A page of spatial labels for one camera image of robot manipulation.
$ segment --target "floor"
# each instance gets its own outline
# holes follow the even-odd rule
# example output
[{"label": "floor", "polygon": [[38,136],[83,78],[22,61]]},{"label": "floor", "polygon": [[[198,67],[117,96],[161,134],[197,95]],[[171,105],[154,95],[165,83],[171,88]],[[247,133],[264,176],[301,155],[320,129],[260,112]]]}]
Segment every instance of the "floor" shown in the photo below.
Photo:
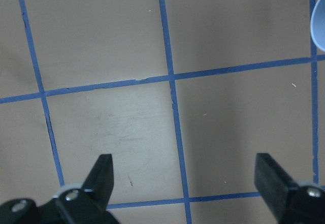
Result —
[{"label": "floor", "polygon": [[121,223],[276,223],[257,152],[325,185],[315,0],[0,0],[0,203],[112,153]]}]

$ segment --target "vertical blue line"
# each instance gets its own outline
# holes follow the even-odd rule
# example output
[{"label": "vertical blue line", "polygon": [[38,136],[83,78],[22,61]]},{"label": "vertical blue line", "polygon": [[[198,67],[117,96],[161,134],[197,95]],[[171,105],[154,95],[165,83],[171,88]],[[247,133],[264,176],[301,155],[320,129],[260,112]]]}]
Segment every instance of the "vertical blue line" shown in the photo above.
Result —
[{"label": "vertical blue line", "polygon": [[[313,12],[316,1],[309,0],[309,16]],[[311,62],[311,103],[312,103],[312,141],[313,141],[313,182],[319,182],[318,170],[318,82],[317,82],[317,48],[310,38]]]},{"label": "vertical blue line", "polygon": [[[167,19],[167,11],[166,11],[165,0],[159,0],[159,6],[160,6],[160,16],[161,16],[161,23],[162,23],[162,31],[164,33],[164,43],[165,43],[165,52],[166,52],[168,75],[173,76],[174,75],[173,57],[172,57],[172,49],[171,49],[171,42],[170,42],[169,29],[168,29],[168,19]],[[174,113],[175,134],[176,134],[179,166],[180,166],[180,171],[181,171],[186,222],[187,222],[187,224],[191,224],[192,223],[191,210],[190,210],[190,203],[189,203],[187,177],[186,177],[186,169],[185,169],[185,158],[184,158],[184,150],[183,150],[183,143],[182,143],[181,127],[180,127],[180,121],[179,121],[179,112],[178,112],[178,103],[177,103],[177,94],[176,94],[176,84],[175,84],[174,76],[173,76],[173,79],[169,81],[169,86],[170,86],[170,89],[171,89],[172,107],[173,107],[173,113]]]},{"label": "vertical blue line", "polygon": [[55,144],[55,140],[54,140],[54,134],[53,134],[52,125],[51,125],[51,121],[50,121],[50,112],[49,112],[46,96],[44,93],[44,87],[42,84],[40,68],[39,68],[39,65],[37,62],[34,41],[33,41],[33,36],[31,35],[31,29],[30,29],[30,25],[29,25],[25,0],[19,0],[19,4],[20,4],[22,19],[23,19],[24,25],[25,25],[25,33],[26,33],[27,43],[28,43],[28,47],[29,47],[29,53],[30,53],[30,57],[31,57],[31,61],[32,61],[32,66],[34,69],[37,86],[38,86],[39,92],[41,94],[41,100],[42,100],[43,110],[44,110],[44,114],[45,114],[47,130],[49,133],[50,142],[51,142],[51,146],[52,146],[52,152],[53,152],[53,158],[54,158],[54,163],[55,163],[55,167],[56,167],[56,172],[57,172],[59,184],[61,186],[63,186],[64,179],[63,179],[61,164],[60,164],[60,160],[59,160],[59,156],[57,153],[56,144]]}]

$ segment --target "silver screw head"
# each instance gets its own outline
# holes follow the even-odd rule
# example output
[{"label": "silver screw head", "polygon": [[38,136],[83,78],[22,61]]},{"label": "silver screw head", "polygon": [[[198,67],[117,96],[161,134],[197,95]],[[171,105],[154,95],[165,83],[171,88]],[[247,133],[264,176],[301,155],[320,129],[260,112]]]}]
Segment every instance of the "silver screw head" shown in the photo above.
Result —
[{"label": "silver screw head", "polygon": [[307,188],[307,194],[310,197],[319,198],[321,196],[321,191],[319,189],[317,189],[317,188],[309,187],[309,188]]},{"label": "silver screw head", "polygon": [[18,211],[24,209],[26,205],[27,205],[27,201],[26,200],[21,200],[19,203],[15,204],[11,208],[11,211],[12,212],[18,212]]},{"label": "silver screw head", "polygon": [[66,195],[66,201],[75,200],[78,197],[79,191],[74,189]]}]

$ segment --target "screw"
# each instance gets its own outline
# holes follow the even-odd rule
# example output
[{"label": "screw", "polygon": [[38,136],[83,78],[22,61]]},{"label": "screw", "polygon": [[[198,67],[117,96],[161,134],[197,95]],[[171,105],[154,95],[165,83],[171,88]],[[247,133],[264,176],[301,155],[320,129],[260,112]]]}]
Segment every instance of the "screw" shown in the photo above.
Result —
[{"label": "screw", "polygon": [[15,204],[11,208],[11,211],[12,212],[18,212],[18,211],[24,209],[26,205],[27,205],[27,201],[26,200],[21,200],[19,203]]},{"label": "screw", "polygon": [[319,198],[321,196],[321,191],[317,188],[314,188],[314,187],[309,187],[307,189],[307,194],[310,196],[310,197],[316,197],[316,198]]},{"label": "screw", "polygon": [[72,190],[72,192],[70,192],[66,195],[66,201],[75,200],[77,198],[78,194],[79,194],[78,190],[76,190],[76,189]]}]

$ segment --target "blue grid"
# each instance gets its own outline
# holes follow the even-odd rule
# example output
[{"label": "blue grid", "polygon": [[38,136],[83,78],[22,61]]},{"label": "blue grid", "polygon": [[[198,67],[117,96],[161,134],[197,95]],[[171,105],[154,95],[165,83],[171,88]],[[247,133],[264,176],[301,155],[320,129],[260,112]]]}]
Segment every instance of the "blue grid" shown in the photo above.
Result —
[{"label": "blue grid", "polygon": [[[186,179],[184,152],[183,152],[183,146],[182,146],[181,128],[180,128],[180,121],[179,121],[179,114],[178,114],[178,104],[177,104],[175,81],[180,80],[180,79],[187,79],[187,78],[213,76],[213,75],[236,73],[236,72],[242,72],[242,71],[248,71],[248,70],[298,65],[298,64],[304,64],[304,63],[311,64],[312,141],[313,141],[312,146],[313,146],[313,173],[314,173],[313,181],[314,181],[314,183],[318,183],[319,172],[318,172],[318,134],[317,134],[318,133],[317,61],[325,60],[325,55],[317,55],[316,46],[314,45],[314,43],[312,41],[310,42],[310,50],[311,50],[310,57],[275,60],[275,61],[254,63],[254,64],[242,65],[242,66],[233,66],[233,67],[220,68],[220,69],[211,69],[211,70],[204,70],[204,71],[174,74],[172,49],[171,49],[169,30],[168,30],[166,4],[165,4],[165,0],[159,0],[161,22],[162,22],[163,33],[164,33],[165,52],[166,52],[167,66],[168,66],[168,75],[150,77],[150,78],[140,80],[140,81],[139,80],[124,80],[124,81],[77,86],[77,87],[71,87],[71,88],[60,88],[60,89],[45,91],[44,87],[42,85],[41,73],[40,73],[40,69],[38,66],[38,61],[37,61],[37,56],[36,56],[36,52],[35,52],[35,48],[34,48],[32,33],[31,33],[30,25],[29,25],[25,1],[19,0],[19,3],[20,3],[20,8],[21,8],[22,18],[23,18],[23,21],[25,24],[26,38],[27,38],[27,42],[28,42],[29,52],[30,52],[32,65],[34,68],[34,73],[35,73],[39,92],[18,95],[18,96],[13,96],[13,97],[1,98],[0,104],[11,103],[11,102],[16,102],[16,101],[32,100],[32,99],[41,99],[43,109],[44,109],[45,119],[46,119],[46,123],[47,123],[47,129],[48,129],[48,133],[49,133],[49,137],[50,137],[50,141],[51,141],[53,158],[54,158],[54,162],[55,162],[55,166],[56,166],[58,180],[59,180],[59,183],[61,186],[64,185],[64,179],[63,179],[62,169],[61,169],[61,165],[60,165],[60,160],[59,160],[57,149],[56,149],[54,133],[53,133],[52,126],[51,126],[50,111],[49,111],[48,104],[47,104],[47,97],[50,97],[53,95],[59,95],[59,94],[90,91],[90,90],[99,89],[99,88],[115,88],[115,87],[124,87],[124,86],[132,86],[132,85],[140,85],[140,84],[158,83],[158,82],[168,81],[169,85],[170,85],[170,89],[171,89],[171,98],[172,98],[172,102],[173,102],[172,106],[173,106],[173,112],[174,112],[174,124],[175,124],[175,132],[176,132],[176,139],[177,139],[177,149],[178,149],[179,164],[180,164],[180,170],[181,170],[183,198],[112,204],[112,205],[108,206],[108,209],[183,203],[185,205],[186,220],[187,220],[187,223],[190,224],[190,223],[192,223],[191,213],[190,213],[190,203],[191,202],[206,202],[206,201],[217,201],[217,200],[225,200],[225,199],[259,197],[260,195],[258,192],[206,196],[206,197],[193,197],[193,198],[189,197],[188,187],[187,187],[187,179]],[[311,16],[312,10],[314,8],[314,5],[315,5],[315,0],[309,0],[310,16]]]}]

